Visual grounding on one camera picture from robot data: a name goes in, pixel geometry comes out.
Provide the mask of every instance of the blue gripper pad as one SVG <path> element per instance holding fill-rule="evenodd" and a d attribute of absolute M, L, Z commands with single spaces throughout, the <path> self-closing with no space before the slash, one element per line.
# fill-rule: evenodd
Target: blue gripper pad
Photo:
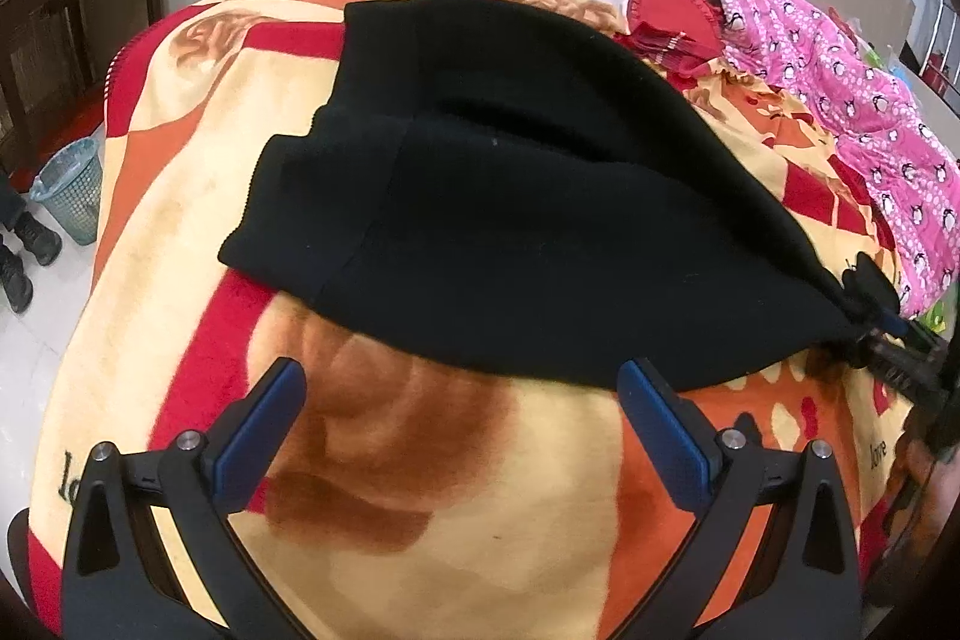
<path fill-rule="evenodd" d="M 277 359 L 244 399 L 217 418 L 203 454 L 216 509 L 226 515 L 250 504 L 305 402 L 304 367 Z"/>
<path fill-rule="evenodd" d="M 673 504 L 700 516 L 709 507 L 710 487 L 721 465 L 715 429 L 697 405 L 680 399 L 644 360 L 620 367 L 616 391 Z"/>
<path fill-rule="evenodd" d="M 910 330 L 909 325 L 901 316 L 891 313 L 889 310 L 881 310 L 880 317 L 877 319 L 877 327 L 897 339 L 903 339 Z"/>

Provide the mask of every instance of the pink penguin print fabric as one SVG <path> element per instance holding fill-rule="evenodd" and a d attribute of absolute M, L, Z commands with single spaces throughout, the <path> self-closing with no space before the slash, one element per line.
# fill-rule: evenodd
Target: pink penguin print fabric
<path fill-rule="evenodd" d="M 726 56 L 800 98 L 859 172 L 896 239 L 901 314 L 928 309 L 956 274 L 960 170 L 904 82 L 870 68 L 805 0 L 720 0 Z"/>

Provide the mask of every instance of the blanket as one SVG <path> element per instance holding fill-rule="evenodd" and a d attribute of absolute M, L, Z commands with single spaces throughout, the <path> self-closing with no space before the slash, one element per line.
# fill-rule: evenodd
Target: blanket
<path fill-rule="evenodd" d="M 610 391 L 405 354 L 217 262 L 267 139 L 306 134 L 329 97 L 355 1 L 366 0 L 205 0 L 148 29 L 110 70 L 94 287 L 32 489 L 32 581 L 52 629 L 90 448 L 161 448 L 208 427 L 279 355 L 304 365 L 306 408 L 230 523 L 316 637 L 602 640 L 690 526 Z M 583 0 L 555 6 L 603 25 Z M 832 137 L 797 101 L 722 61 L 664 76 L 795 215 L 826 268 L 840 275 L 864 251 L 896 275 Z M 907 405 L 867 373 L 808 350 L 685 395 L 717 427 L 749 410 L 769 446 L 832 442 L 854 522 L 869 522 Z M 155 518 L 191 605 L 217 620 L 169 514 Z M 755 513 L 705 620 L 731 604 L 764 521 Z"/>

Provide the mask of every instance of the tiled floor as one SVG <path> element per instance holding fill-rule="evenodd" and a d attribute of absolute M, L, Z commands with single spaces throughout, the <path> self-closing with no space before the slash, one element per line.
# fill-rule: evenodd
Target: tiled floor
<path fill-rule="evenodd" d="M 102 129 L 95 136 L 102 139 Z M 22 252 L 17 237 L 2 232 L 7 247 L 23 259 L 24 271 L 34 283 L 34 301 L 22 316 L 15 316 L 0 293 L 0 540 L 6 540 L 13 515 L 30 503 L 43 410 L 90 294 L 96 248 L 79 247 L 42 207 L 31 204 L 29 209 L 59 232 L 64 250 L 51 266 L 42 268 Z M 7 546 L 0 545 L 0 551 L 0 568 L 11 579 Z"/>

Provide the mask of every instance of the person's leg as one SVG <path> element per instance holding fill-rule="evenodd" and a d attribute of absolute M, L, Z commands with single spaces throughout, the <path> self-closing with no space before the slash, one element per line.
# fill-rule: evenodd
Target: person's leg
<path fill-rule="evenodd" d="M 17 223 L 27 214 L 26 202 L 21 199 L 7 179 L 0 172 L 0 225 L 8 231 L 14 231 Z M 11 309 L 20 314 L 30 306 L 34 298 L 34 286 L 30 278 L 23 273 L 23 262 L 13 255 L 11 249 L 3 244 L 0 237 L 0 286 L 10 301 Z"/>
<path fill-rule="evenodd" d="M 16 314 L 30 307 L 34 299 L 34 284 L 23 271 L 23 261 L 0 239 L 0 286 L 3 287 L 10 309 Z"/>
<path fill-rule="evenodd" d="M 56 231 L 51 231 L 34 218 L 26 206 L 23 197 L 11 186 L 7 175 L 0 172 L 0 223 L 20 237 L 24 249 L 37 256 L 40 266 L 48 266 L 59 256 L 64 241 Z"/>
<path fill-rule="evenodd" d="M 7 175 L 0 170 L 0 224 L 3 228 L 13 231 L 26 206 L 23 197 L 13 189 Z"/>

